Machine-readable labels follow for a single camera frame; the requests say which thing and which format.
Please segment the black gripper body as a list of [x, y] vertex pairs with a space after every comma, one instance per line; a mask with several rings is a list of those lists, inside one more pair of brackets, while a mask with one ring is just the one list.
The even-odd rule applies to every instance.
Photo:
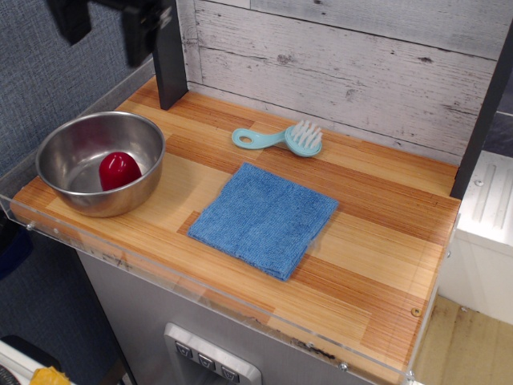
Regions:
[[122, 26], [125, 30], [154, 30], [166, 19], [170, 10], [161, 1], [147, 0], [96, 0], [122, 14]]

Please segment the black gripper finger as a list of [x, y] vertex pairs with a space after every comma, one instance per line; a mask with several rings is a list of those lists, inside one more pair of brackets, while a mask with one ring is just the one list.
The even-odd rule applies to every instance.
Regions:
[[47, 0], [60, 34], [74, 45], [91, 31], [86, 0]]
[[159, 29], [160, 27], [154, 30], [125, 30], [123, 28], [129, 67], [138, 67], [154, 51]]

